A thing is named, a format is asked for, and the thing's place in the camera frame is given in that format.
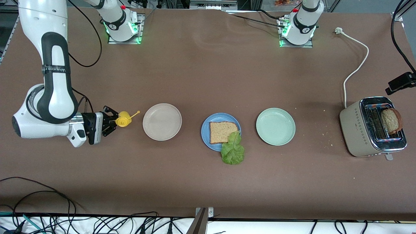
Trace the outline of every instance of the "white power cord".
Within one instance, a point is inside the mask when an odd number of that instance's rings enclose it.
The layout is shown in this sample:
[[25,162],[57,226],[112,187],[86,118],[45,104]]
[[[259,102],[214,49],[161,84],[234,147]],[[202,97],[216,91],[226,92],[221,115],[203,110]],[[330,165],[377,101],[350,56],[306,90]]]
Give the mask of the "white power cord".
[[347,89],[346,89],[346,87],[345,87],[345,84],[346,84],[347,80],[348,80],[348,79],[349,79],[352,75],[354,75],[354,73],[356,73],[358,70],[360,70],[361,66],[364,64],[365,60],[366,60],[366,59],[367,59],[367,57],[368,57],[368,53],[370,53],[370,49],[368,48],[368,46],[364,45],[364,43],[362,43],[362,42],[360,42],[360,41],[358,41],[358,40],[356,40],[356,39],[354,39],[354,38],[352,38],[352,37],[348,36],[347,34],[345,34],[345,33],[342,31],[342,28],[340,28],[340,27],[337,27],[337,28],[335,29],[335,34],[342,34],[342,35],[344,35],[344,36],[348,37],[349,39],[351,39],[351,40],[353,40],[353,41],[355,41],[355,42],[360,43],[361,45],[363,45],[363,46],[367,49],[367,54],[366,54],[366,56],[364,57],[364,59],[363,59],[363,61],[361,62],[361,64],[358,66],[358,68],[357,68],[355,71],[353,71],[351,74],[349,74],[349,75],[345,78],[345,80],[344,80],[344,108],[346,108],[346,107],[347,107]]

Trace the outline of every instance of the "blue plate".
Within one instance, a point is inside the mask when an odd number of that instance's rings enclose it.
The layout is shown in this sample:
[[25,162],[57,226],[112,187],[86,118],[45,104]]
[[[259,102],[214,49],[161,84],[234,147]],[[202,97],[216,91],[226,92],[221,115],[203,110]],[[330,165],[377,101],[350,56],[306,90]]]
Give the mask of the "blue plate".
[[204,123],[202,124],[202,128],[201,128],[201,136],[202,136],[202,140],[204,141],[204,143],[210,149],[218,151],[218,152],[221,151],[223,144],[221,143],[210,144],[211,135],[210,135],[209,122],[224,122],[224,121],[235,123],[241,135],[241,127],[238,121],[233,116],[226,114],[226,113],[216,113],[216,114],[211,115],[204,121]]

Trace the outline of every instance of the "brown tabletop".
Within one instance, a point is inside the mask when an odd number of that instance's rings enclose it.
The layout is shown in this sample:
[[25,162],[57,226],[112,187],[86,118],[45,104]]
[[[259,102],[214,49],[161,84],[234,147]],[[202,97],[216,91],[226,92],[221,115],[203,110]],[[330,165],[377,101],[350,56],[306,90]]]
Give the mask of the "brown tabletop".
[[[83,10],[106,41],[97,12]],[[90,64],[99,52],[96,35],[79,12],[68,14],[69,51]],[[260,13],[244,15],[273,22]],[[391,42],[390,21],[389,14],[322,14],[313,49],[297,49],[279,47],[272,26],[218,10],[156,10],[141,45],[103,43],[100,61],[90,68],[71,60],[72,85],[96,111],[104,105],[142,111],[99,145],[78,149],[65,137],[21,139],[13,131],[11,116],[27,90],[42,82],[40,56],[18,25],[0,66],[0,177],[55,187],[87,214],[189,216],[210,206],[220,217],[415,220],[416,90],[389,97],[409,143],[391,162],[352,157],[338,119],[342,83],[365,49],[333,30],[342,27],[370,48],[347,83],[351,104],[385,95],[388,81],[409,70]],[[400,24],[396,38],[412,57]],[[183,118],[180,132],[165,142],[150,139],[142,127],[144,113],[158,103],[173,104]],[[295,137],[284,146],[268,145],[256,132],[257,116],[269,107],[287,110],[296,122]],[[246,151],[240,165],[222,163],[202,142],[201,125],[217,112],[241,124]],[[42,189],[3,182],[0,201],[14,204],[35,190]],[[65,213],[65,206],[56,195],[40,194],[17,211]]]

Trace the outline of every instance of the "green plate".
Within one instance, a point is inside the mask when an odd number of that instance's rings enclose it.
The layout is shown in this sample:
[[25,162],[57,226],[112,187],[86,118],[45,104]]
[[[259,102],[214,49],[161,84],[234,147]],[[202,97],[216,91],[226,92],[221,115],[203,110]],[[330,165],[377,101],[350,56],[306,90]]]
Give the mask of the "green plate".
[[260,138],[271,145],[284,145],[295,135],[295,121],[285,110],[269,108],[260,113],[256,122]]

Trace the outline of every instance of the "lettuce leaf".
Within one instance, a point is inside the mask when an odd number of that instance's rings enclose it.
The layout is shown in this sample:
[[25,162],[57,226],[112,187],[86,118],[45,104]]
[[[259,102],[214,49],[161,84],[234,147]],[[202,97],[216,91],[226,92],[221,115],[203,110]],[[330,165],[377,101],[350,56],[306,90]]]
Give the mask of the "lettuce leaf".
[[236,131],[230,134],[227,143],[223,143],[221,156],[224,163],[236,165],[244,160],[244,147],[240,145],[240,142],[240,131]]

